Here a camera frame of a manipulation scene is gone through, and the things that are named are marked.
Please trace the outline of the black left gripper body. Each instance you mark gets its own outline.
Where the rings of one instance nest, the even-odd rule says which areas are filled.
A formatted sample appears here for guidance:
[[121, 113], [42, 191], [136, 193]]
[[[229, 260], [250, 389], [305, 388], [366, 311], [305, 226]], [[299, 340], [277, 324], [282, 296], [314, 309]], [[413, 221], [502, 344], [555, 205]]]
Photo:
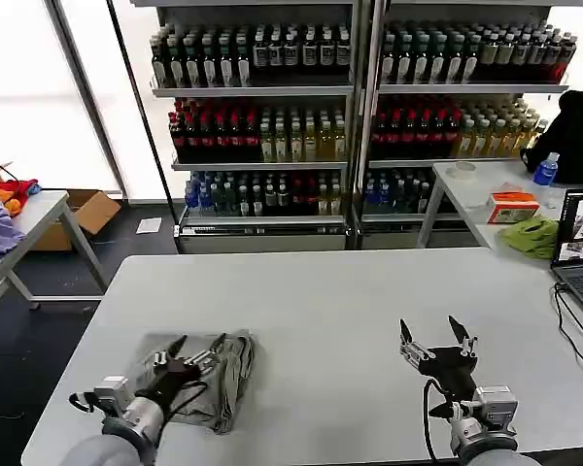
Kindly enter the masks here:
[[171, 404], [186, 383], [200, 379], [200, 368], [185, 358], [169, 359], [155, 372], [147, 386], [136, 391], [137, 397], [147, 398], [157, 404]]

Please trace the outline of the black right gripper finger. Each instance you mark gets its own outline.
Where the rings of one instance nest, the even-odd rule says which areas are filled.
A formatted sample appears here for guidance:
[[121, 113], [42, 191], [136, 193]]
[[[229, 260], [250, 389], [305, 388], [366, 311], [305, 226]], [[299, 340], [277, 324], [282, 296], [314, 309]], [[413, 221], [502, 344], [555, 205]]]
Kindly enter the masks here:
[[452, 331], [460, 345], [461, 355], [464, 357], [475, 358], [476, 353], [474, 350], [475, 343], [477, 342], [476, 337], [471, 337], [465, 327], [456, 320], [453, 316], [448, 317]]
[[436, 355], [423, 345], [416, 342], [403, 319], [400, 324], [400, 347], [399, 352], [407, 362], [422, 362], [436, 358]]

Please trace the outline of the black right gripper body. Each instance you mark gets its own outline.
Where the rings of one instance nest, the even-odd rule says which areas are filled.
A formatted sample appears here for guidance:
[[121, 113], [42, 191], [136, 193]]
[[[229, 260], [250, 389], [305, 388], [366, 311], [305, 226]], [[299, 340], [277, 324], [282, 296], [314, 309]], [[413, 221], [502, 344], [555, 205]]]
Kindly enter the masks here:
[[419, 372], [436, 379], [453, 398], [471, 398], [477, 388], [472, 378], [478, 362], [477, 355], [463, 355], [460, 347], [432, 348], [429, 352], [433, 357], [428, 356], [419, 362]]

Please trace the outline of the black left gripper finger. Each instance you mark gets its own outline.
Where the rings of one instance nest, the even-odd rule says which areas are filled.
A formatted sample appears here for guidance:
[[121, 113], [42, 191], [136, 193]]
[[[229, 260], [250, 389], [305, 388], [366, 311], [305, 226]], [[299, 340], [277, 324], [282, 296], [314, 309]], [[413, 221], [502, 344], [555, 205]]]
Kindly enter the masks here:
[[224, 349], [226, 334], [222, 333], [217, 336], [211, 345], [197, 354], [187, 358], [185, 365], [216, 365]]
[[164, 349], [155, 350], [150, 356], [150, 362], [153, 365], [166, 365], [171, 359], [175, 359], [186, 342], [187, 336], [184, 335], [170, 343]]

